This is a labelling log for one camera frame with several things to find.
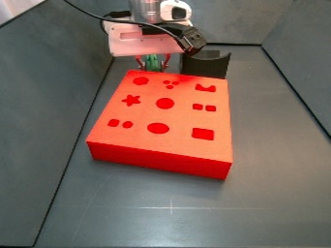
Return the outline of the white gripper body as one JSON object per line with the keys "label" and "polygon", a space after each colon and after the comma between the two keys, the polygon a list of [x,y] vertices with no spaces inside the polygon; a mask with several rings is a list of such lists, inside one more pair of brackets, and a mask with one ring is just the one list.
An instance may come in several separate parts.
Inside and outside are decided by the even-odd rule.
{"label": "white gripper body", "polygon": [[168,34],[144,35],[139,25],[106,21],[103,29],[108,35],[110,53],[115,57],[183,53]]}

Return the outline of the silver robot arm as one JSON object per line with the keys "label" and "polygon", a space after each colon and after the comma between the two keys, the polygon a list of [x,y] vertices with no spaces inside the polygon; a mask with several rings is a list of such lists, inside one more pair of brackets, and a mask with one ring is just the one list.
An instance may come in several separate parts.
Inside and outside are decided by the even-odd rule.
{"label": "silver robot arm", "polygon": [[[146,22],[168,28],[172,24],[191,26],[191,7],[183,0],[128,0],[130,10],[106,16],[119,20]],[[134,56],[143,71],[163,72],[172,53],[183,50],[175,39],[151,27],[102,22],[108,36],[110,53],[115,57]]]}

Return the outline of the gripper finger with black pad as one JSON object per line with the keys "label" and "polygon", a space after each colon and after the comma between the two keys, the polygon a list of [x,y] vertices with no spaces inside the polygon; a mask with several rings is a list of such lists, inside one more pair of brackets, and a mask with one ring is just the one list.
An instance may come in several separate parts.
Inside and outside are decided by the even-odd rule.
{"label": "gripper finger with black pad", "polygon": [[142,55],[138,55],[138,56],[135,57],[135,59],[136,59],[136,62],[138,62],[138,64],[139,64],[139,68],[140,68],[140,69],[144,69],[144,68],[146,68],[146,62],[143,61],[143,56],[142,56]]}

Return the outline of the gripper finger with red bracket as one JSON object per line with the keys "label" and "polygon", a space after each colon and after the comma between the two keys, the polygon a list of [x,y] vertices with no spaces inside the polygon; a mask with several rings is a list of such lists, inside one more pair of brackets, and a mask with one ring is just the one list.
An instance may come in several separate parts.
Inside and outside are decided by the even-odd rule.
{"label": "gripper finger with red bracket", "polygon": [[160,62],[160,72],[164,72],[170,66],[171,53],[164,53],[164,59]]}

